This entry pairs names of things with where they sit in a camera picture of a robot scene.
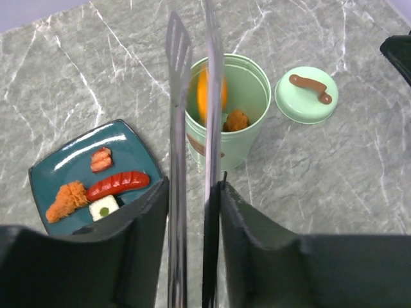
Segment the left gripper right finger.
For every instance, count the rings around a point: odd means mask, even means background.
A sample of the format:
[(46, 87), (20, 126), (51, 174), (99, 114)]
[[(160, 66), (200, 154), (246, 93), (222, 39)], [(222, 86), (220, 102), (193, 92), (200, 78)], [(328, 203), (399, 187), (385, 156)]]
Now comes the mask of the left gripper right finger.
[(231, 307), (409, 307), (410, 237), (296, 234), (206, 175), (202, 306), (215, 307), (218, 253)]

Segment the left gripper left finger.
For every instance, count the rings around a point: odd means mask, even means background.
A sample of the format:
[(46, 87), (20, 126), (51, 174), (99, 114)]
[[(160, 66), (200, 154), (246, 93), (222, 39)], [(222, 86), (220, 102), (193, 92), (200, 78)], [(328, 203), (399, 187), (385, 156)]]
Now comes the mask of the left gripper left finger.
[(1, 227), (2, 307), (153, 307), (169, 181), (70, 235)]

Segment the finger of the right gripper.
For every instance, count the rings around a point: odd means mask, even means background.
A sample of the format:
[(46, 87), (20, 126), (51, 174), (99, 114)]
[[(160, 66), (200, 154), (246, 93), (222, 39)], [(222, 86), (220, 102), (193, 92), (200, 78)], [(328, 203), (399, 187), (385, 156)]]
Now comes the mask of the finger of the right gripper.
[(380, 46), (382, 55), (396, 68), (411, 85), (411, 36), (393, 35)]

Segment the teal square plate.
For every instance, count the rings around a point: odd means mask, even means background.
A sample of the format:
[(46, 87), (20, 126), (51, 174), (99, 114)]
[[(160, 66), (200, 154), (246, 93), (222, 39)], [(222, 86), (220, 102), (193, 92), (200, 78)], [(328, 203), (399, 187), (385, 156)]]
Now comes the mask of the teal square plate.
[[(91, 156), (102, 147), (111, 150), (114, 164), (101, 173), (93, 173)], [(159, 165), (142, 138), (122, 119), (84, 133), (33, 165), (28, 171), (31, 192), (46, 232), (49, 235), (69, 235), (92, 223), (92, 216), (86, 207), (57, 223), (47, 221), (46, 211), (62, 185), (78, 180), (89, 187), (124, 171), (146, 173), (152, 185), (162, 178)]]

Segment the fried chicken nugget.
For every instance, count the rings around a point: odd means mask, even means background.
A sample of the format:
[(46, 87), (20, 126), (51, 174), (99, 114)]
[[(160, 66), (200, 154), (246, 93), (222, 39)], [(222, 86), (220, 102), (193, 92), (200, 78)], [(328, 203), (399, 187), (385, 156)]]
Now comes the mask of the fried chicken nugget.
[(249, 118), (240, 109), (233, 110), (223, 124), (224, 132), (237, 132), (249, 126)]

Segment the orange round slice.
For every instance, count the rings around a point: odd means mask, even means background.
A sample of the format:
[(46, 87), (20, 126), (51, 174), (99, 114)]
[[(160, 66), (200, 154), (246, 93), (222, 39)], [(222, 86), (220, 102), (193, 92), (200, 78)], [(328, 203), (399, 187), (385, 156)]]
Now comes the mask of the orange round slice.
[[(207, 99), (208, 96), (208, 68), (206, 65), (200, 70), (197, 82), (197, 108), (202, 124), (206, 124)], [(223, 77), (222, 82), (222, 111), (225, 111), (227, 104), (227, 81)]]

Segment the steel slotted tongs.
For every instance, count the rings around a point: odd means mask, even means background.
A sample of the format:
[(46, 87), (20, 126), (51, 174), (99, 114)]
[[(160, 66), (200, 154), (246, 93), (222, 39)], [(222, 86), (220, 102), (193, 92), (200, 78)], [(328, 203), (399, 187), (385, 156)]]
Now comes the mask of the steel slotted tongs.
[(222, 124), (223, 50), (211, 1), (205, 1), (208, 60), (205, 141), (186, 133), (186, 104), (191, 81), (189, 34), (171, 12), (165, 51), (170, 84), (170, 194), (168, 230), (168, 307), (187, 306), (186, 144), (205, 157), (202, 307), (218, 307), (220, 235), (220, 137)]

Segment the white sushi roll piece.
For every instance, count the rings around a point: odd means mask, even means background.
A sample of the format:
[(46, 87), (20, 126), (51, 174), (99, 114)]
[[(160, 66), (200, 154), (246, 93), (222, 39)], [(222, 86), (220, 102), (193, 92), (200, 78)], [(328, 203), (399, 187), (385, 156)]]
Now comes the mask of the white sushi roll piece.
[(100, 220), (118, 209), (119, 205), (113, 195), (108, 195), (89, 205), (89, 212), (93, 221)]

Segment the orange fried shrimp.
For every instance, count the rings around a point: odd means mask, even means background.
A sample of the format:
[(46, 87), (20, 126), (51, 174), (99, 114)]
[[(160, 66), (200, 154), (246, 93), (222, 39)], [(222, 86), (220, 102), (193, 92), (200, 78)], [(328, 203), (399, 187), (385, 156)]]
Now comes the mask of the orange fried shrimp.
[(46, 211), (46, 219), (49, 223), (56, 223), (88, 203), (83, 183), (77, 180), (64, 184), (57, 192), (54, 203)]

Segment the red sausage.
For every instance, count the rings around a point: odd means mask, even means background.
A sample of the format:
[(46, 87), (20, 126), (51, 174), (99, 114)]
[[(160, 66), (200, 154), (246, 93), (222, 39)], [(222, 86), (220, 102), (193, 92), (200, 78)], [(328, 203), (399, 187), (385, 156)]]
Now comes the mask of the red sausage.
[(110, 175), (86, 190), (89, 201), (96, 201), (108, 195), (116, 195), (133, 189), (142, 189), (150, 184), (150, 177), (140, 171), (125, 171)]

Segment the pink bacon piece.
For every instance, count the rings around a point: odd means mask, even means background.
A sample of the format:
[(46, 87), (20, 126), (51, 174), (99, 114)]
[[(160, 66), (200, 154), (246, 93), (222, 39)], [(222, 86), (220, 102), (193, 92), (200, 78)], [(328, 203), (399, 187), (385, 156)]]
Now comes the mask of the pink bacon piece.
[(114, 164), (110, 148), (102, 147), (91, 155), (91, 171), (99, 173), (109, 169)]

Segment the mint green canister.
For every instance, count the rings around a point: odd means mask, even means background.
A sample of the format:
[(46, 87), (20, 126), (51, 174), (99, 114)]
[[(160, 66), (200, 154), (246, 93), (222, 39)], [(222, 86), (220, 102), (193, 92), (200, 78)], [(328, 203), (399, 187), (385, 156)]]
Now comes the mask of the mint green canister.
[[(202, 167), (206, 165), (207, 65), (207, 58), (193, 65), (186, 107), (189, 151)], [(225, 55), (220, 139), (222, 171), (234, 169), (246, 160), (261, 131), (271, 98), (270, 82), (257, 63), (245, 56)]]

